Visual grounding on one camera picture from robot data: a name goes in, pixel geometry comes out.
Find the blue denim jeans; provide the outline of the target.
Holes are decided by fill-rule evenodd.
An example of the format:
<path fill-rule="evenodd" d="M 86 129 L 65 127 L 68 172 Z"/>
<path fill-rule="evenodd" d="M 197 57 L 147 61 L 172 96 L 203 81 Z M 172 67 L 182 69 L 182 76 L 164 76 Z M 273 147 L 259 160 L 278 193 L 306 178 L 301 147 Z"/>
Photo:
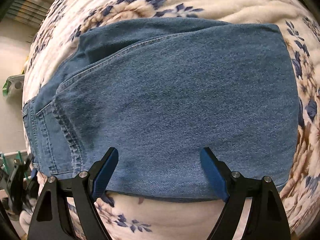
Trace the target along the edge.
<path fill-rule="evenodd" d="M 200 153 L 243 176 L 288 181 L 300 101 L 275 24 L 141 18 L 81 34 L 76 52 L 23 107 L 35 167 L 67 179 L 114 147 L 107 189 L 216 199 Z"/>

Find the floral fleece blanket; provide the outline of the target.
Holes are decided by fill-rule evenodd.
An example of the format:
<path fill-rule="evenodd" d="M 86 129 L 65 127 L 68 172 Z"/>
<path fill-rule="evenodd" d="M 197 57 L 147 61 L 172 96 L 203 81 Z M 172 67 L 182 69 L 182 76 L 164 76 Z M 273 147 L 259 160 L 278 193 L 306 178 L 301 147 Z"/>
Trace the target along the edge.
<path fill-rule="evenodd" d="M 23 107 L 77 50 L 87 31 L 141 18 L 199 18 L 275 24 L 291 59 L 300 101 L 288 181 L 278 190 L 291 235 L 308 233 L 319 214 L 319 24 L 298 0 L 55 0 L 25 66 Z M 220 198 L 167 200 L 109 191 L 95 207 L 114 239 L 206 239 Z"/>

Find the striped curtain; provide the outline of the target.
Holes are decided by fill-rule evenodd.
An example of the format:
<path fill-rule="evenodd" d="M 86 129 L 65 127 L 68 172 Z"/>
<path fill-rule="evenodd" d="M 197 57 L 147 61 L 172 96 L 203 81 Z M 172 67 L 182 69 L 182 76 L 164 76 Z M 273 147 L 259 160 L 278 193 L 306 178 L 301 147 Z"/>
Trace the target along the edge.
<path fill-rule="evenodd" d="M 38 29 L 50 6 L 43 0 L 14 0 L 5 17 Z"/>

